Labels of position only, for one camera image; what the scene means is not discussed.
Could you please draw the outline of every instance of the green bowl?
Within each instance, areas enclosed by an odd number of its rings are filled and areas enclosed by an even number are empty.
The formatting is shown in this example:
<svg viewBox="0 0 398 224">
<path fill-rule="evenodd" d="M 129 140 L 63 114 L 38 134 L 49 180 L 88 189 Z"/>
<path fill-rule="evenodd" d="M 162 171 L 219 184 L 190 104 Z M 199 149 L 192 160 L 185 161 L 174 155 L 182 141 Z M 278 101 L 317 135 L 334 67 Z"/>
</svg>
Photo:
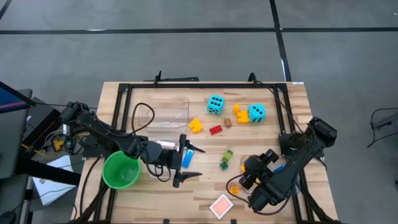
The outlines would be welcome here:
<svg viewBox="0 0 398 224">
<path fill-rule="evenodd" d="M 141 164 L 137 159 L 131 159 L 122 151 L 111 154 L 102 170 L 102 178 L 112 189 L 121 190 L 135 184 L 141 176 Z"/>
</svg>

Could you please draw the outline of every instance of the blue block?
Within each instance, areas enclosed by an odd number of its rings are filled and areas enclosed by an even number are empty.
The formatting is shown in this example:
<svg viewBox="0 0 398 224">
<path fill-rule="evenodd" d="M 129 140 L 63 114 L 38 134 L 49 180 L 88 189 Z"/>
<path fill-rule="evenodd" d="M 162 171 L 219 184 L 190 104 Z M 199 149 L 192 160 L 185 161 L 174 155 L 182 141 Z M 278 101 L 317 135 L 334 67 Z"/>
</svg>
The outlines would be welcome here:
<svg viewBox="0 0 398 224">
<path fill-rule="evenodd" d="M 248 111 L 250 123 L 260 123 L 266 119 L 266 109 L 264 105 L 250 105 Z"/>
<path fill-rule="evenodd" d="M 193 150 L 188 149 L 187 153 L 185 154 L 184 160 L 182 161 L 181 166 L 184 168 L 188 168 L 189 163 L 191 163 L 192 157 L 193 157 Z"/>
<path fill-rule="evenodd" d="M 211 95 L 207 103 L 207 112 L 213 115 L 220 115 L 224 108 L 224 98 L 218 95 Z"/>
</svg>

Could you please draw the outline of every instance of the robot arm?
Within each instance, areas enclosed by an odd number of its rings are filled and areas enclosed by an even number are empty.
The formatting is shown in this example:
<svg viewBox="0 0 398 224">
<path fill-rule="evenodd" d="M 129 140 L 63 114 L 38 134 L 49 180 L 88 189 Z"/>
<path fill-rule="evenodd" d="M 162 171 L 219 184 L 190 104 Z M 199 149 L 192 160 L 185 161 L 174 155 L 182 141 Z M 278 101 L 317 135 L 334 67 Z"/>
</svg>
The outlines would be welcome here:
<svg viewBox="0 0 398 224">
<path fill-rule="evenodd" d="M 319 118 L 313 118 L 304 133 L 295 133 L 290 137 L 287 146 L 294 149 L 296 154 L 284 169 L 276 174 L 267 168 L 270 162 L 276 162 L 279 158 L 273 150 L 270 149 L 260 156 L 250 156 L 244 163 L 245 172 L 239 183 L 245 189 L 250 189 L 256 179 L 260 180 L 248 197 L 249 206 L 253 211 L 258 213 L 268 203 L 277 205 L 290 196 L 299 172 L 324 148 L 334 145 L 336 136 L 337 131 L 329 124 Z M 324 213 L 321 216 L 330 222 L 331 219 Z"/>
<path fill-rule="evenodd" d="M 200 152 L 187 140 L 187 135 L 181 134 L 178 150 L 163 150 L 156 142 L 149 141 L 148 137 L 138 136 L 135 133 L 122 133 L 98 119 L 94 112 L 90 112 L 87 105 L 79 102 L 69 102 L 60 117 L 62 124 L 67 124 L 71 129 L 79 132 L 86 131 L 94 136 L 98 142 L 112 151 L 121 150 L 133 159 L 142 159 L 146 164 L 166 166 L 175 170 L 173 186 L 179 187 L 180 183 L 189 177 L 201 175 L 197 172 L 180 173 L 183 149 L 188 147 Z"/>
</svg>

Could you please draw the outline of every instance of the wooden table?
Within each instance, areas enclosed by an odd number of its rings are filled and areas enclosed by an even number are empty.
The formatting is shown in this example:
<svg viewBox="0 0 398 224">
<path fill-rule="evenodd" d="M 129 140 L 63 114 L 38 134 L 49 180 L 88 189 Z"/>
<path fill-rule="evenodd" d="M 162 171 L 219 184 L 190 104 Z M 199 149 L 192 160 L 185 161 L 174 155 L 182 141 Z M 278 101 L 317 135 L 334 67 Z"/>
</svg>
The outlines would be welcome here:
<svg viewBox="0 0 398 224">
<path fill-rule="evenodd" d="M 108 124 L 111 123 L 113 117 L 118 85 L 118 82 L 106 82 L 102 89 L 98 106 L 98 117 Z M 305 129 L 307 122 L 312 118 L 305 87 L 303 84 L 293 83 L 287 83 L 287 86 L 294 119 L 302 129 Z M 207 101 L 209 96 L 213 94 L 225 97 L 226 104 L 221 116 L 212 116 L 206 113 Z M 253 213 L 244 202 L 228 195 L 225 189 L 226 182 L 240 174 L 240 164 L 243 156 L 260 155 L 268 149 L 273 149 L 280 155 L 278 142 L 280 129 L 274 96 L 270 91 L 258 88 L 135 89 L 132 93 L 128 124 L 131 123 L 131 113 L 134 105 L 147 96 L 155 99 L 171 99 L 185 96 L 189 99 L 189 120 L 198 118 L 205 129 L 202 133 L 192 134 L 188 126 L 186 126 L 182 131 L 188 135 L 188 139 L 191 140 L 192 144 L 204 149 L 206 153 L 196 152 L 187 170 L 201 172 L 203 175 L 186 180 L 180 184 L 180 188 L 176 189 L 172 187 L 172 179 L 166 183 L 160 182 L 151 177 L 146 168 L 142 166 L 140 181 L 127 190 L 118 190 L 116 192 L 112 223 L 162 223 L 165 218 L 170 219 L 171 223 L 230 223 L 231 219 L 237 219 L 238 223 L 295 223 L 292 200 L 277 215 L 261 216 Z M 282 102 L 284 102 L 282 94 L 280 94 L 280 97 Z M 242 108 L 247 108 L 248 105 L 253 103 L 261 103 L 266 107 L 267 117 L 265 122 L 257 125 L 238 124 L 235 115 L 232 113 L 233 105 L 240 104 Z M 120 127 L 122 111 L 123 104 L 119 114 L 118 127 Z M 288 129 L 287 114 L 284 109 L 282 111 L 284 113 L 285 126 Z M 232 127 L 224 127 L 224 118 L 231 119 Z M 210 135 L 209 128 L 218 124 L 223 126 L 223 131 L 214 136 Z M 129 125 L 127 127 L 127 131 L 130 132 L 131 127 Z M 148 136 L 150 140 L 178 141 L 180 133 L 172 131 L 171 134 L 160 134 L 146 128 L 140 131 L 139 134 Z M 222 171 L 219 168 L 219 164 L 227 149 L 232 150 L 234 155 L 228 163 L 228 170 Z M 75 202 L 78 208 L 83 181 L 93 161 L 94 159 L 88 159 L 83 168 Z M 97 163 L 88 179 L 83 208 L 90 204 L 98 192 L 102 168 L 103 159 Z M 330 217 L 337 219 L 325 168 L 318 161 L 313 160 L 306 166 L 305 173 L 307 175 L 308 189 L 319 206 Z M 231 186 L 238 185 L 238 180 L 231 183 Z M 246 198 L 247 195 L 241 187 L 239 188 L 239 195 Z M 105 217 L 108 193 L 103 200 L 101 219 Z M 221 194 L 225 194 L 234 203 L 234 206 L 219 220 L 210 211 L 209 206 Z M 301 198 L 302 215 L 303 218 L 306 218 L 302 196 L 299 195 L 299 197 Z M 268 205 L 263 212 L 271 212 L 278 207 Z"/>
</svg>

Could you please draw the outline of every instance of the yellow lego brick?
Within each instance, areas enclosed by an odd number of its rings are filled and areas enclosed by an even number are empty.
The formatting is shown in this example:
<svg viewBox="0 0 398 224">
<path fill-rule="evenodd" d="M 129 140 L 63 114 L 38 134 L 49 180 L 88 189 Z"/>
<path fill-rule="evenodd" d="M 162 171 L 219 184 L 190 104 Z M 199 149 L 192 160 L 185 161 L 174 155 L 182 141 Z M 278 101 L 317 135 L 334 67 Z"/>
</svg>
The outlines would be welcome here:
<svg viewBox="0 0 398 224">
<path fill-rule="evenodd" d="M 231 187 L 231 193 L 238 195 L 239 194 L 239 187 Z"/>
<path fill-rule="evenodd" d="M 239 124 L 248 124 L 249 123 L 249 113 L 248 111 L 241 111 L 236 114 L 238 118 Z"/>
<path fill-rule="evenodd" d="M 241 105 L 234 105 L 234 108 L 232 109 L 232 112 L 234 114 L 237 114 L 239 112 L 240 108 L 241 108 Z"/>
<path fill-rule="evenodd" d="M 194 119 L 189 124 L 189 128 L 192 130 L 193 134 L 198 134 L 199 132 L 203 131 L 204 127 L 198 119 Z"/>
</svg>

